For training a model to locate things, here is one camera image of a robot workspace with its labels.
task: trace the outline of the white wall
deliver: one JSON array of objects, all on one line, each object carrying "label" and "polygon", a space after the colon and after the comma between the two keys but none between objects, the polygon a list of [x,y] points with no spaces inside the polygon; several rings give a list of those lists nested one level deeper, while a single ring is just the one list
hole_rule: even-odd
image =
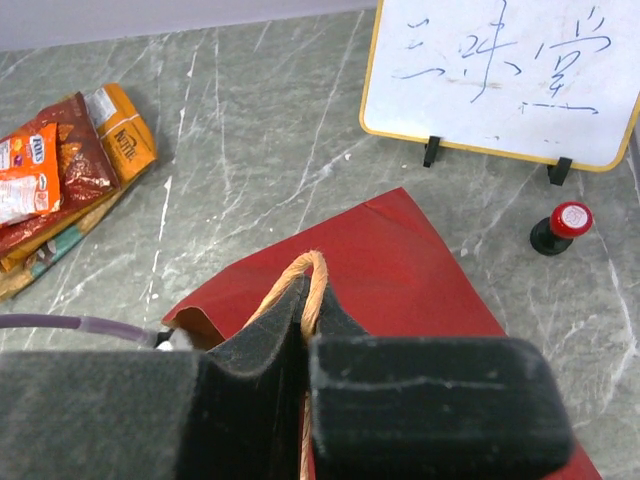
[{"label": "white wall", "polygon": [[0,51],[336,13],[376,4],[376,0],[0,0]]}]

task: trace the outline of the beige rope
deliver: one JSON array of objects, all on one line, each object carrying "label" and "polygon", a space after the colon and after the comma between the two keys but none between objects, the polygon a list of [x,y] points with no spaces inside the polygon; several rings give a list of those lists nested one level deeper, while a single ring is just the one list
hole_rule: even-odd
[{"label": "beige rope", "polygon": [[[303,275],[310,267],[313,267],[313,273],[311,275],[311,286],[309,287],[309,296],[304,305],[302,312],[302,319],[300,322],[300,330],[302,331],[302,338],[305,343],[309,343],[309,340],[316,331],[316,323],[318,322],[318,314],[320,313],[320,306],[322,305],[322,298],[324,291],[327,288],[327,282],[329,279],[329,272],[327,271],[327,264],[324,261],[322,253],[312,250],[307,253],[303,253],[296,258],[291,265],[289,265],[276,283],[271,287],[271,290],[264,297],[262,303],[258,309],[251,315],[251,318],[245,323],[245,327],[251,324],[256,318],[271,308],[278,299],[282,296],[285,290],[291,285],[291,283]],[[304,400],[304,421],[302,424],[302,452],[300,458],[300,480],[307,480],[309,478],[309,448],[311,447],[311,408],[309,402],[309,393],[305,395]]]}]

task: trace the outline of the marble countertop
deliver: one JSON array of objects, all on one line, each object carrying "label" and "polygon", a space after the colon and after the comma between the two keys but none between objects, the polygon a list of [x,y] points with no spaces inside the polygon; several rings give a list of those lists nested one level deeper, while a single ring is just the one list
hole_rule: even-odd
[{"label": "marble countertop", "polygon": [[[226,265],[373,196],[412,195],[506,331],[551,362],[579,439],[609,479],[640,478],[640,165],[572,172],[367,135],[373,12],[0,53],[0,132],[75,90],[120,82],[160,159],[91,235],[1,313],[157,326]],[[550,259],[528,243],[560,202],[594,228]],[[0,350],[126,348],[58,330]]]}]

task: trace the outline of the small whiteboard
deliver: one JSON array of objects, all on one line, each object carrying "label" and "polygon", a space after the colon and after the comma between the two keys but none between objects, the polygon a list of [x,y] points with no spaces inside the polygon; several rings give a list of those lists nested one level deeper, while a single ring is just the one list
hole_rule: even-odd
[{"label": "small whiteboard", "polygon": [[606,171],[640,111],[640,0],[379,0],[369,133]]}]

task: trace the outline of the red paper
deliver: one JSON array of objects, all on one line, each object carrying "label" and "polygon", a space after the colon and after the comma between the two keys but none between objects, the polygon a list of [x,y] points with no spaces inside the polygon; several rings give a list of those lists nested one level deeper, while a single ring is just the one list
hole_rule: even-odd
[{"label": "red paper", "polygon": [[[345,310],[373,335],[486,336],[504,330],[420,208],[396,189],[227,267],[165,317],[197,307],[224,338],[301,253],[320,250]],[[578,446],[549,480],[600,480]]]}]

